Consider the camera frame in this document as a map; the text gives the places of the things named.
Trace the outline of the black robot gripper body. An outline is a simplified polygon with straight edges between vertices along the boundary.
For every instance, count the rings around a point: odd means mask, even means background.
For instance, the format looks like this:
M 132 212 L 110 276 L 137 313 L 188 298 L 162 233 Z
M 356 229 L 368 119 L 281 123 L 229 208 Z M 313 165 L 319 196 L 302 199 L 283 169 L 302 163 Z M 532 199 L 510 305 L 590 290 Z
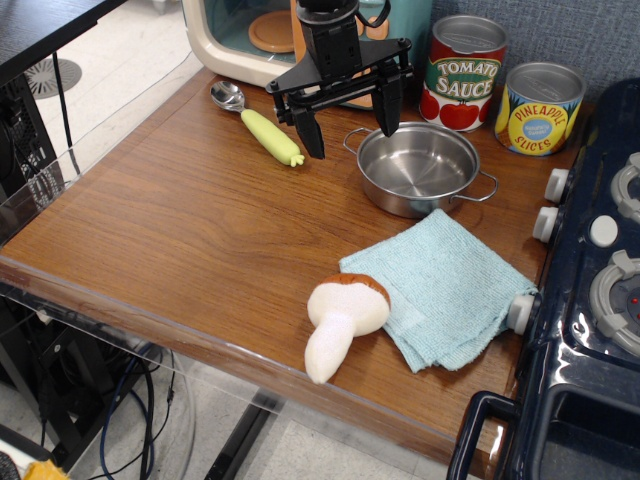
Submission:
M 317 112 L 369 95 L 376 85 L 400 78 L 404 88 L 413 76 L 411 41 L 392 38 L 361 41 L 355 16 L 357 1 L 298 1 L 296 14 L 306 50 L 289 71 L 269 82 L 266 90 L 281 123 L 295 125 L 293 109 Z M 390 12 L 385 5 L 374 22 L 379 26 Z

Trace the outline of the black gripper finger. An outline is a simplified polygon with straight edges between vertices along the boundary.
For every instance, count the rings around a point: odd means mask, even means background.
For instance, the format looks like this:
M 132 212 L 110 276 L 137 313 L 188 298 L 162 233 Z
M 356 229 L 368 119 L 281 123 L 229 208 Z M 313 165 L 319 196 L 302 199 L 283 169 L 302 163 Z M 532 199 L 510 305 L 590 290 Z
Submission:
M 399 127 L 403 105 L 403 84 L 400 78 L 380 82 L 371 94 L 373 111 L 378 125 L 386 137 Z
M 298 136 L 309 155 L 316 159 L 324 159 L 324 140 L 321 128 L 315 118 L 315 112 L 296 107 L 293 109 L 293 118 Z

